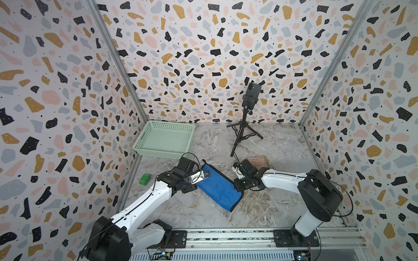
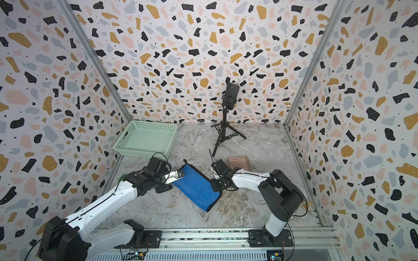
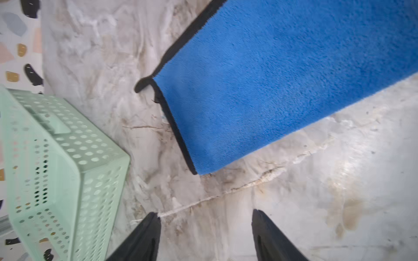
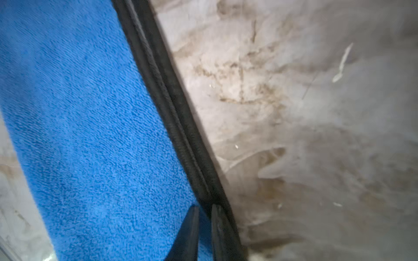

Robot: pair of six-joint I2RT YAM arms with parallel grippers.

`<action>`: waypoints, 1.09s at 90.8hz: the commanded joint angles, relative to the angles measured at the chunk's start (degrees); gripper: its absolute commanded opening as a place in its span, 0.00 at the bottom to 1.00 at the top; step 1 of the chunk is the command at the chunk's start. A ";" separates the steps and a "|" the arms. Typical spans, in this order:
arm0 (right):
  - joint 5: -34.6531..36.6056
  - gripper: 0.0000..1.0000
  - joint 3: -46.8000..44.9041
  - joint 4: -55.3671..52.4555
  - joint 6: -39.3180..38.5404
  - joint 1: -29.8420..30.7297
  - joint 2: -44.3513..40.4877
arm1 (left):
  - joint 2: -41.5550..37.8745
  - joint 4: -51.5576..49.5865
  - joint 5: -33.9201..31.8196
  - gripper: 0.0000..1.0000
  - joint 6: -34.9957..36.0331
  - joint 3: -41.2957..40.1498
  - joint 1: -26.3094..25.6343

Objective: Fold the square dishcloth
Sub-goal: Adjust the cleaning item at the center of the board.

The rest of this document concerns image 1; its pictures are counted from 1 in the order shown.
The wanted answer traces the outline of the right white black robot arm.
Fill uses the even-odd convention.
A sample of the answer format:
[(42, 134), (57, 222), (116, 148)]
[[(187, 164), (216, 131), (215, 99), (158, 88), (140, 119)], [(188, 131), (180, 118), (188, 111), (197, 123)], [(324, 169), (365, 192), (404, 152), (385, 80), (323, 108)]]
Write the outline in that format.
[(307, 211), (290, 229), (294, 241), (307, 239), (325, 222), (329, 222), (343, 200), (343, 194), (321, 172), (312, 169), (305, 174), (291, 174), (262, 167), (257, 169), (248, 160), (233, 165), (239, 192), (248, 189), (282, 189), (300, 195)]

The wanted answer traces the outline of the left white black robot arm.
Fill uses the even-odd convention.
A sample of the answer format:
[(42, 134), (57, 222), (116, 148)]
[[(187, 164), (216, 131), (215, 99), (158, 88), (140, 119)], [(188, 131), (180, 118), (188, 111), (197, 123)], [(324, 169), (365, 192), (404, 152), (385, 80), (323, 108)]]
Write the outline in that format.
[(178, 191), (188, 193), (210, 177), (199, 161), (181, 157), (176, 167), (156, 176), (150, 189), (134, 203), (111, 218), (100, 217), (80, 256), (89, 261), (128, 261), (150, 246), (170, 242), (172, 227), (161, 220), (140, 228), (145, 219)]

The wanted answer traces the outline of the grey blue microfibre cloth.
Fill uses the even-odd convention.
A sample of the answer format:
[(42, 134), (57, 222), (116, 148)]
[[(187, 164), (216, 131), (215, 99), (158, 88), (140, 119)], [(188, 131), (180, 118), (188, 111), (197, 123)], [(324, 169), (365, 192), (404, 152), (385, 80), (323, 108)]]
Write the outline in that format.
[(238, 192), (231, 179), (205, 160), (203, 162), (202, 170), (208, 171), (210, 176), (199, 181), (197, 187), (223, 209), (232, 212), (242, 200), (244, 192)]

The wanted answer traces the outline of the striped orange dishcloth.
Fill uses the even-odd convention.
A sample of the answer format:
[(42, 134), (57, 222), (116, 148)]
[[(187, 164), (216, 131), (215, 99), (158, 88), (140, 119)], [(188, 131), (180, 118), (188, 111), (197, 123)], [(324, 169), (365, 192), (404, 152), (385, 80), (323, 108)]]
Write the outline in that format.
[(263, 167), (266, 167), (268, 169), (271, 168), (270, 162), (268, 161), (266, 156), (248, 157), (247, 160), (257, 169), (261, 169)]

